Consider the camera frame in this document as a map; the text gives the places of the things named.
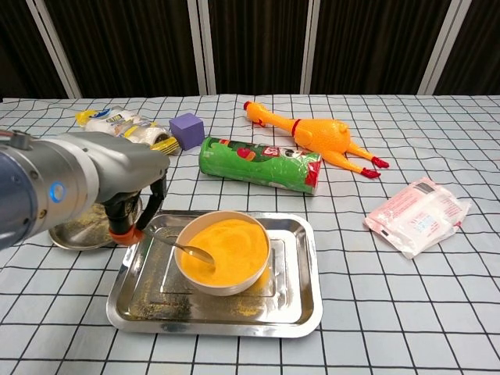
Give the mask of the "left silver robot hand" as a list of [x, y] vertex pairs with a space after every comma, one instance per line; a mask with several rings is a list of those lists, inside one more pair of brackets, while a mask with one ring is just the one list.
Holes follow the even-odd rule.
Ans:
[[97, 189], [91, 203], [104, 206], [111, 238], [120, 245], [138, 243], [165, 199], [169, 156], [101, 132], [66, 133], [55, 143], [90, 159], [97, 173], [86, 179]]

